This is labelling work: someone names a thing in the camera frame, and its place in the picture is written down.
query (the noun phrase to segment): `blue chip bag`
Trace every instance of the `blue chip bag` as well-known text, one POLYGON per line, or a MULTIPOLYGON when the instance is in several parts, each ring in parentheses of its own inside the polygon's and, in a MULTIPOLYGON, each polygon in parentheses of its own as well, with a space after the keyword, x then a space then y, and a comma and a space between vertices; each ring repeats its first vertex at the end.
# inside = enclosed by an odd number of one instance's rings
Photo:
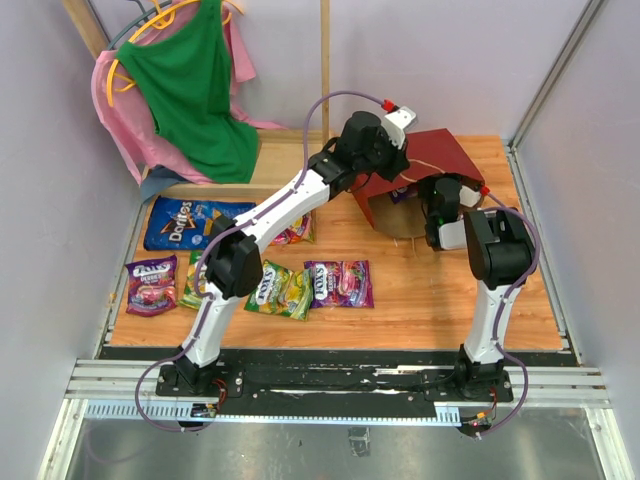
POLYGON ((207 200, 178 200, 158 197, 153 205, 145 250, 202 250, 207 246, 214 219, 248 212, 255 203, 227 203, 207 200))

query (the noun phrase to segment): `snack bag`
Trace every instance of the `snack bag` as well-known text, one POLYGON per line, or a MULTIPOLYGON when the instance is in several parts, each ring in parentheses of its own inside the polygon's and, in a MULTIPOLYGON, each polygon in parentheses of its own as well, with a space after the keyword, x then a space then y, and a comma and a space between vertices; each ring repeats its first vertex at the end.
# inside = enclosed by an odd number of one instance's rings
POLYGON ((373 307, 373 286, 367 260, 304 262, 311 269, 313 302, 320 307, 373 307))
POLYGON ((265 260, 262 281, 244 309, 306 320, 313 290, 308 270, 294 272, 265 260))
MULTIPOLYGON (((198 310, 200 308, 200 304, 202 303, 202 298, 196 295, 196 289, 194 287, 194 280, 196 278, 196 265, 198 260, 202 257, 202 252, 199 250, 194 250, 191 252, 191 256, 189 257, 189 268, 187 269, 187 284, 184 287, 184 295, 178 301, 178 303, 184 307, 195 308, 198 310)), ((204 274, 207 271, 206 266, 202 267, 202 271, 200 272, 200 281, 198 285, 200 286, 200 292, 205 292, 204 287, 204 274)))
POLYGON ((313 211, 305 213, 296 220, 289 228, 278 235, 270 245, 288 245, 298 242, 315 243, 315 214, 313 211))
POLYGON ((412 183, 411 185, 407 185, 406 187, 400 187, 395 190, 391 190, 389 192, 389 197, 391 197, 391 201, 395 205, 396 203, 400 203, 405 198, 412 198, 418 195, 418 185, 412 183))
POLYGON ((255 206, 255 203, 249 202, 226 203, 158 197, 153 204, 147 224, 144 248, 145 250, 202 250, 207 246, 214 211, 234 218, 255 206))
POLYGON ((129 271, 127 313, 152 317, 176 308, 175 255, 125 266, 129 271))

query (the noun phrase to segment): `metal floor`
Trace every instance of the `metal floor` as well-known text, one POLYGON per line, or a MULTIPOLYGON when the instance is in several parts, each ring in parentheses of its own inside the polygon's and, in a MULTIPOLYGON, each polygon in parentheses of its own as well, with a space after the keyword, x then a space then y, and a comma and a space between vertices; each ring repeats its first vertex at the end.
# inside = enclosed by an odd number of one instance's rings
POLYGON ((68 480, 605 478, 582 409, 525 409, 482 441, 446 427, 218 423, 171 434, 137 420, 85 420, 80 439, 68 480), (134 457, 100 463, 87 440, 102 461, 134 457))

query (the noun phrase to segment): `doritos logo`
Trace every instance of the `doritos logo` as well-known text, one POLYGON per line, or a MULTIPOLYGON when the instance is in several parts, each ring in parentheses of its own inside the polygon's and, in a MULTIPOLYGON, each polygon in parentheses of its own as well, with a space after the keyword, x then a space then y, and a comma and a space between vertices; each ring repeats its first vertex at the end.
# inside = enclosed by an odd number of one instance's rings
POLYGON ((182 241, 182 233, 185 230, 193 230, 196 227, 196 222, 191 216, 191 207, 193 202, 182 202, 180 211, 169 220, 160 233, 168 233, 169 241, 180 243, 182 241))

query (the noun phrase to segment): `pink shirt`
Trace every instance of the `pink shirt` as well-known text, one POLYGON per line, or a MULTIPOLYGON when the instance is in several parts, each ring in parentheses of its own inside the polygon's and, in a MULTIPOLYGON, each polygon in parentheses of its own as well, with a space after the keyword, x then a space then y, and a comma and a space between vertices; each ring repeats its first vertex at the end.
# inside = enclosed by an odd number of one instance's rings
MULTIPOLYGON (((179 8, 176 10, 176 17, 170 26, 164 30, 156 30, 151 27, 147 31, 148 33, 136 43, 147 45, 171 36, 191 20, 199 6, 198 3, 195 3, 179 8)), ((226 18, 227 14, 225 8, 222 18, 226 18)), ((242 38, 240 38, 238 29, 233 23, 233 19, 225 25, 224 36, 233 64, 231 94, 234 95, 237 92, 238 84, 254 78, 256 71, 242 42, 242 38)), ((180 150, 164 138, 155 134, 151 111, 138 88, 133 87, 126 92, 114 92, 113 108, 109 106, 106 93, 107 75, 115 56, 115 50, 105 50, 96 60, 96 65, 91 77, 91 95, 100 121, 109 133, 111 133, 129 172, 131 172, 136 182, 138 182, 138 184, 142 182, 141 169, 144 168, 145 165, 150 168, 163 165, 190 182, 211 183, 208 177, 205 177, 191 166, 180 150)), ((121 64, 118 65, 116 72, 130 78, 121 64)), ((121 88, 126 84, 126 81, 114 77, 114 88, 121 88)), ((233 103, 233 98, 231 115, 237 120, 246 122, 256 128, 283 128, 273 122, 257 122, 252 120, 233 103)))

